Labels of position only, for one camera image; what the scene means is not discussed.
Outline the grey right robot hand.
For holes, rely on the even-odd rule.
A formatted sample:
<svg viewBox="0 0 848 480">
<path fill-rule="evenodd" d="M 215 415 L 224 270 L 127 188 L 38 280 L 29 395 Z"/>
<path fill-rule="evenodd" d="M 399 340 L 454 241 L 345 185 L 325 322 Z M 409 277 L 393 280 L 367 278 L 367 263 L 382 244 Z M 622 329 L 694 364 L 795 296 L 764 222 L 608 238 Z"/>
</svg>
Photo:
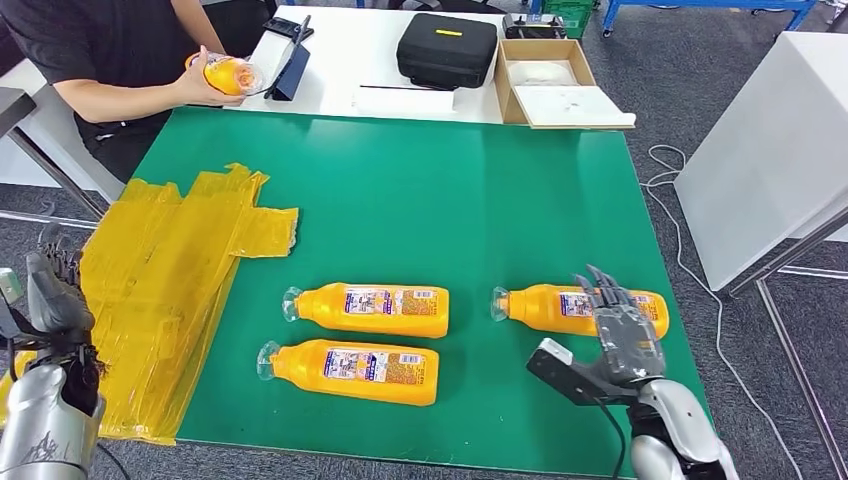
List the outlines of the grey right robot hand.
<svg viewBox="0 0 848 480">
<path fill-rule="evenodd" d="M 589 370 L 602 380 L 624 386 L 662 378 L 665 354 L 654 323 L 639 309 L 631 292 L 609 274 L 588 264 L 593 279 L 575 279 L 592 307 L 601 354 Z"/>
</svg>

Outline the person's right hand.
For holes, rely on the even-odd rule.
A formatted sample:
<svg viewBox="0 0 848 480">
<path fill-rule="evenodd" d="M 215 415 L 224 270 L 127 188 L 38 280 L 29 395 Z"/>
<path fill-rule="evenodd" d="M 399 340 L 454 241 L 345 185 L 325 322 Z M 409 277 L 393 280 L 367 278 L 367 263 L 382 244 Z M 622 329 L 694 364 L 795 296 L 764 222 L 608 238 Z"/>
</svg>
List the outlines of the person's right hand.
<svg viewBox="0 0 848 480">
<path fill-rule="evenodd" d="M 196 106 L 239 106 L 243 95 L 227 95 L 213 88 L 205 77 L 208 50 L 201 46 L 194 63 L 172 85 L 171 107 Z"/>
</svg>

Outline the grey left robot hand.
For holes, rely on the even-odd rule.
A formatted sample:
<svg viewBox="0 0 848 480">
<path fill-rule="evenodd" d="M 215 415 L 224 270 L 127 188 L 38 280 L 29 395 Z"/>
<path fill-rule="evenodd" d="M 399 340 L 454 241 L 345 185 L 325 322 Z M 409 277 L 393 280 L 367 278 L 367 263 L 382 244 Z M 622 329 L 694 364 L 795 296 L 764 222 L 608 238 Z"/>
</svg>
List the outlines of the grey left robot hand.
<svg viewBox="0 0 848 480">
<path fill-rule="evenodd" d="M 81 288 L 81 258 L 67 243 L 62 225 L 45 225 L 36 250 L 26 256 L 27 302 L 37 331 L 87 345 L 94 317 Z"/>
</svg>

